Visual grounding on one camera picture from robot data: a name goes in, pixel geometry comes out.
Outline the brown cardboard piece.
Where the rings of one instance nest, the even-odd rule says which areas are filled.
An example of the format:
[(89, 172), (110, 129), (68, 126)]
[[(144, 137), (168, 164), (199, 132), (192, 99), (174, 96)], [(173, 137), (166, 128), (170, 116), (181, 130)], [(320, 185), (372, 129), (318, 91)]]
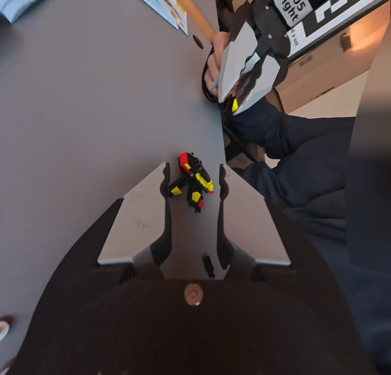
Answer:
[(210, 44), (213, 44), (213, 39), (216, 36), (216, 31), (204, 16), (203, 12), (198, 8), (193, 0), (177, 0), (184, 8), (190, 19), (195, 23), (199, 31), (205, 36)]

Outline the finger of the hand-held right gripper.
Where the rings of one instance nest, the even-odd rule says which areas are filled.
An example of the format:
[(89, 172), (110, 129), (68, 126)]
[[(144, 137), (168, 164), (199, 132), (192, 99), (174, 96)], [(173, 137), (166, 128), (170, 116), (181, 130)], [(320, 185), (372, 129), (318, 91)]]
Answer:
[(257, 38), (248, 22), (244, 22), (235, 39), (223, 51), (218, 83), (218, 102), (223, 103), (241, 77), (246, 62), (257, 48)]
[(279, 63), (270, 55), (266, 55), (264, 59), (258, 61), (237, 94), (238, 108), (233, 112), (233, 115), (246, 111), (269, 93), (279, 71)]

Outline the printed lego box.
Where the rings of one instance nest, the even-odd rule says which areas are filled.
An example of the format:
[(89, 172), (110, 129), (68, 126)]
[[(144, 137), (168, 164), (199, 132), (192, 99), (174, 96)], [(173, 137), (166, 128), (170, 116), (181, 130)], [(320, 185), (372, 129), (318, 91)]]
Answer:
[(142, 0), (171, 26), (188, 36), (187, 13), (177, 0)]

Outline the brown cardboard box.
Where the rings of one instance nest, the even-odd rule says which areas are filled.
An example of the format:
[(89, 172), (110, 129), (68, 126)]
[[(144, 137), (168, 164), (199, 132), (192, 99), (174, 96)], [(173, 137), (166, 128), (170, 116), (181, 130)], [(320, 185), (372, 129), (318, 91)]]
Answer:
[(295, 61), (276, 87), (285, 113), (368, 71), (389, 22), (390, 1)]

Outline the person's legs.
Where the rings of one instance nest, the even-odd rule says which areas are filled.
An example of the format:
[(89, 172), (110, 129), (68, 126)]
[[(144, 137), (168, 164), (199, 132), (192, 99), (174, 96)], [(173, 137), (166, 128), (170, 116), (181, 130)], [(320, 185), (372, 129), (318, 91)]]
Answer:
[(346, 241), (347, 158), (281, 158), (237, 174), (267, 201), (292, 267), (294, 291), (348, 348), (352, 374), (390, 374), (390, 274), (350, 263)]

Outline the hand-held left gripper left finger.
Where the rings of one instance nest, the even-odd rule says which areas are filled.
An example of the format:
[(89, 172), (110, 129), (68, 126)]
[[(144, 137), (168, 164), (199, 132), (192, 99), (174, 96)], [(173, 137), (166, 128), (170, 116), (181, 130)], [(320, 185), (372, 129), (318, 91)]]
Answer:
[(162, 275), (172, 250), (169, 181), (170, 164), (163, 162), (123, 197), (99, 265), (131, 264), (136, 275)]

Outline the black red yellow lego model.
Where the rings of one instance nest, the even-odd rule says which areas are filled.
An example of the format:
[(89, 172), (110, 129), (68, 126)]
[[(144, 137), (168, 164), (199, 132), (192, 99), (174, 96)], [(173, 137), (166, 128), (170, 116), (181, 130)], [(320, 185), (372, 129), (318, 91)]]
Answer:
[(214, 194), (211, 177), (203, 167), (202, 161), (193, 153), (181, 153), (178, 158), (179, 178), (169, 185), (168, 197), (182, 194), (182, 188), (188, 187), (186, 201), (195, 213), (201, 213), (204, 207), (203, 194)]

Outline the small black lego piece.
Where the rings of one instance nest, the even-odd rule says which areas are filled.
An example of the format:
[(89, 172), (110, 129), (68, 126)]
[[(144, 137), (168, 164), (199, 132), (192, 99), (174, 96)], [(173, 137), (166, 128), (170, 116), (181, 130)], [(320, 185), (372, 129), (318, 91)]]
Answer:
[(210, 256), (207, 254), (203, 254), (201, 258), (203, 261), (203, 266), (205, 268), (205, 271), (206, 271), (209, 279), (214, 279), (215, 278), (214, 266), (212, 264), (212, 260), (211, 260)]

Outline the person's right hand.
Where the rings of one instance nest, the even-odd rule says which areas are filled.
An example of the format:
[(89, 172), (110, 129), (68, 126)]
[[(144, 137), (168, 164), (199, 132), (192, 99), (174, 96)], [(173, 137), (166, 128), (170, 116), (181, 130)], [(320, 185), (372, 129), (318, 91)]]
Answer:
[(224, 49), (230, 42), (229, 32), (217, 33), (212, 41), (212, 50), (208, 56), (203, 70), (203, 92), (209, 100), (217, 100), (218, 87), (211, 89), (212, 84), (218, 77), (221, 69), (222, 55)]

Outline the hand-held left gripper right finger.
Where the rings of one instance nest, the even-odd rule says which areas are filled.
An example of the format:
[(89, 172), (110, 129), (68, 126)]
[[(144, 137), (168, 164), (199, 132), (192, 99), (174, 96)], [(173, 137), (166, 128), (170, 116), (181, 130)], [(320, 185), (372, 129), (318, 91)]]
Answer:
[(219, 168), (220, 207), (217, 256), (226, 277), (251, 277), (263, 266), (289, 268), (283, 245), (265, 198), (231, 167)]

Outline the person's right forearm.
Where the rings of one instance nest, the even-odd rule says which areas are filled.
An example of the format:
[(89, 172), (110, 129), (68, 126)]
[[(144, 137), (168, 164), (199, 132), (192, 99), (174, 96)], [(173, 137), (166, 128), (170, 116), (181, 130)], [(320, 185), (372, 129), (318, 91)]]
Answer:
[(279, 111), (262, 98), (242, 113), (231, 114), (229, 119), (242, 139), (264, 148), (270, 158), (283, 159), (313, 139), (345, 132), (350, 139), (356, 117), (297, 117)]

